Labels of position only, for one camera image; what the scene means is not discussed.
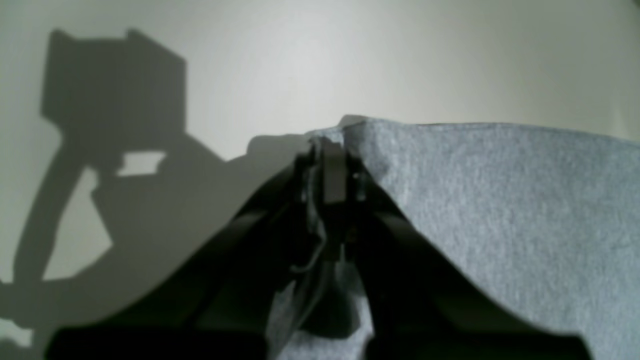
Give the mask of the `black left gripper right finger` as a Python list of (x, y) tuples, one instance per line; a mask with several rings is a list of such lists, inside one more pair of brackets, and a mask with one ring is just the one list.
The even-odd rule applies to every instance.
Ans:
[(321, 217), (365, 290), (365, 360), (590, 360), (580, 336), (542, 330), (498, 305), (431, 244), (340, 143), (317, 142)]

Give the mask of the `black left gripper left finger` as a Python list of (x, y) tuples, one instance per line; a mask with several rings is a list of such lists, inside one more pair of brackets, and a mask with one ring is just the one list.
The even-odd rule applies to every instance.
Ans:
[(63, 328), (48, 360), (274, 360), (326, 275), (322, 146), (259, 187), (173, 275), (121, 312)]

